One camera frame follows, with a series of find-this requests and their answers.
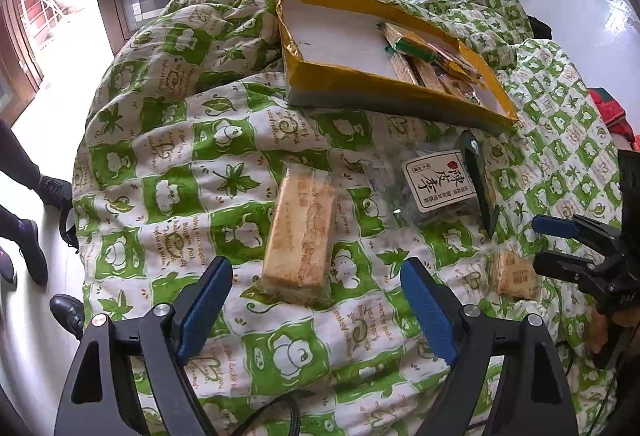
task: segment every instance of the black pants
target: black pants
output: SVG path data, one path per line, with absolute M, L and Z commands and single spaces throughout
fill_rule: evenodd
M 0 171 L 28 189 L 38 188 L 40 170 L 4 120 L 0 120 Z M 0 206 L 0 238 L 15 241 L 19 236 L 18 221 L 18 216 Z

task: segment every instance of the black shoe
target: black shoe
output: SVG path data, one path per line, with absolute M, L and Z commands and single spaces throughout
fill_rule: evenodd
M 65 204 L 69 206 L 73 199 L 71 183 L 49 176 L 40 176 L 36 193 L 45 205 L 51 205 L 62 210 Z
M 82 339 L 84 328 L 84 305 L 75 297 L 63 293 L 55 294 L 49 301 L 53 317 L 76 339 Z
M 13 284 L 15 279 L 14 264 L 11 257 L 2 248 L 0 248 L 0 275 L 8 283 Z
M 29 275 L 34 283 L 47 285 L 47 259 L 38 244 L 38 225 L 31 220 L 20 220 L 20 238 L 14 239 L 20 247 L 20 253 L 27 264 Z

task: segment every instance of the bed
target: bed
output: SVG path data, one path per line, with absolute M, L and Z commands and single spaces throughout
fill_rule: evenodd
M 518 109 L 516 129 L 475 131 L 500 207 L 489 240 L 473 215 L 385 229 L 386 207 L 362 164 L 388 140 L 436 142 L 460 128 L 418 118 L 296 109 L 285 100 L 277 0 L 172 0 L 116 56 L 98 87 L 74 167 L 74 207 L 85 268 L 86 319 L 141 316 L 172 301 L 221 254 L 230 295 L 187 375 L 220 434 L 297 390 L 302 433 L 414 434 L 447 374 L 402 294 L 399 269 L 419 257 L 464 303 L 491 316 L 539 314 L 576 354 L 568 379 L 585 434 L 612 372 L 583 343 L 590 302 L 544 278 L 539 302 L 490 291 L 498 246 L 595 257 L 543 238 L 530 222 L 584 214 L 620 226 L 617 151 L 562 48 L 532 38 L 517 0 L 384 0 L 459 37 L 481 54 Z M 259 291 L 264 247 L 286 162 L 331 170 L 340 183 L 330 283 L 333 303 L 310 308 Z M 565 364 L 569 355 L 561 349 Z M 164 434 L 143 366 L 136 384 L 153 434 Z M 486 419 L 500 375 L 493 358 L 472 422 Z M 609 398 L 602 424 L 614 405 Z M 254 432 L 285 436 L 270 410 Z M 471 431 L 480 434 L 482 426 Z

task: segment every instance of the white label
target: white label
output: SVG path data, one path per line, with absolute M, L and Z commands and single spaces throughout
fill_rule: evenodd
M 420 212 L 466 200 L 476 194 L 459 150 L 435 152 L 402 164 Z

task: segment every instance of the green fabric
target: green fabric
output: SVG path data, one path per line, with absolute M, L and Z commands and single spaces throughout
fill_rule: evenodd
M 475 215 L 445 213 L 431 228 L 385 230 L 388 209 L 362 169 L 390 139 L 431 142 L 455 138 L 460 128 L 290 108 L 276 0 L 172 0 L 114 59 L 78 149 L 74 205 L 87 318 L 141 316 L 172 301 L 222 254 L 234 266 L 233 288 L 202 354 L 186 368 L 220 434 L 297 389 L 305 434 L 404 436 L 415 433 L 447 373 L 400 288 L 400 264 L 416 256 L 463 303 L 510 319 L 536 312 L 553 338 L 568 339 L 578 354 L 569 381 L 585 432 L 611 380 L 585 357 L 586 298 L 543 279 L 539 303 L 511 302 L 489 290 L 486 269 L 499 245 L 526 256 L 550 244 L 588 253 L 573 241 L 537 236 L 535 214 L 575 212 L 620 224 L 612 139 L 567 55 L 555 42 L 532 39 L 517 0 L 383 1 L 481 54 L 518 109 L 510 136 L 476 131 L 501 211 L 494 238 Z M 288 161 L 331 170 L 340 184 L 334 302 L 325 309 L 276 302 L 254 287 Z M 474 421 L 488 415 L 499 370 L 494 358 Z M 143 368 L 136 367 L 136 381 L 161 434 Z M 285 435 L 286 414 L 270 413 L 260 434 Z

